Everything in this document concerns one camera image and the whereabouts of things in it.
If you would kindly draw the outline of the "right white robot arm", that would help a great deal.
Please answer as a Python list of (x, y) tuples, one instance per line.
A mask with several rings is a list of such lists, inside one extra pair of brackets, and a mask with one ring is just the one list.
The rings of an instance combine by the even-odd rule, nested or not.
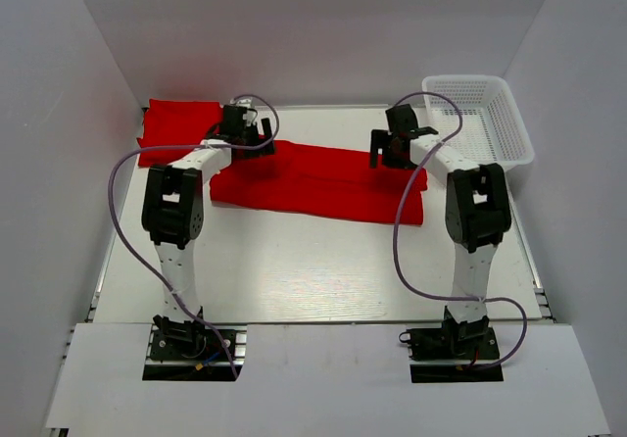
[(447, 145), (432, 127), (420, 127), (409, 104), (385, 111), (388, 128), (373, 130), (369, 164), (424, 169), (445, 185), (445, 226), (455, 246), (452, 293), (445, 318), (455, 322), (442, 333), (444, 349), (462, 358), (478, 344), (470, 324), (488, 317), (485, 298), (492, 260), (511, 227), (504, 169), (479, 164)]

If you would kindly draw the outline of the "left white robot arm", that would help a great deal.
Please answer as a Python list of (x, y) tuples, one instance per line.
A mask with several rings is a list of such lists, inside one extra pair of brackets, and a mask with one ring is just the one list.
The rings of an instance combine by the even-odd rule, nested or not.
[(202, 315), (195, 282), (194, 244), (204, 224), (206, 188), (234, 160), (275, 153), (270, 120), (256, 122), (251, 95), (225, 105), (200, 147), (166, 165), (149, 168), (142, 227), (153, 242), (164, 286), (163, 316), (176, 322)]

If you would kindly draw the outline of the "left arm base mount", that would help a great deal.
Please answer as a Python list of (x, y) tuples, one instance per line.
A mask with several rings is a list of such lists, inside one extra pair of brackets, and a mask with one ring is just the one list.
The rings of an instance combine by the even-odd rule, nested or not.
[(242, 328), (210, 330), (196, 321), (154, 316), (142, 379), (171, 382), (233, 382), (245, 355)]

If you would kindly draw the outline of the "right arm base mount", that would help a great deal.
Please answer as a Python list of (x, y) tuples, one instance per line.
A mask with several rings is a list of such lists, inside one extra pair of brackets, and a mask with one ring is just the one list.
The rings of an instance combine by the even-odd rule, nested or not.
[(483, 316), (458, 323), (450, 312), (437, 327), (409, 328), (398, 336), (410, 356), (413, 384), (496, 383), (504, 380), (499, 345)]

